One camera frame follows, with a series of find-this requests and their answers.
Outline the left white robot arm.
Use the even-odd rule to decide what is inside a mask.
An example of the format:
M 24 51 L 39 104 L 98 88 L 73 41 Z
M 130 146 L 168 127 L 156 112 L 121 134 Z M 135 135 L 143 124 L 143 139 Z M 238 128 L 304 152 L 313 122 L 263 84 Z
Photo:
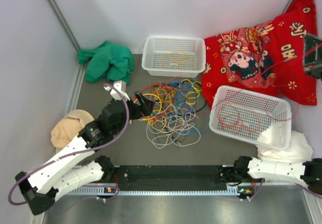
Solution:
M 46 212 L 61 197 L 91 182 L 109 182 L 115 167 L 108 157 L 99 156 L 87 165 L 74 166 L 98 150 L 113 144 L 125 132 L 131 120 L 150 116 L 154 101 L 140 92 L 138 103 L 120 92 L 103 108 L 101 115 L 86 124 L 71 142 L 41 167 L 20 172 L 16 183 L 33 215 Z

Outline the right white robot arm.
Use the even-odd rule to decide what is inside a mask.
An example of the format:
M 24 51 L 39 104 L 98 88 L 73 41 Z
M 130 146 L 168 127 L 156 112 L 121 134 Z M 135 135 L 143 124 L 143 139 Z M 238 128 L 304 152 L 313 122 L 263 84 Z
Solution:
M 321 38 L 306 34 L 303 40 L 304 73 L 321 80 Z M 270 179 L 294 183 L 321 199 L 321 158 L 305 162 L 273 162 L 241 156 L 233 164 L 233 174 L 242 182 Z

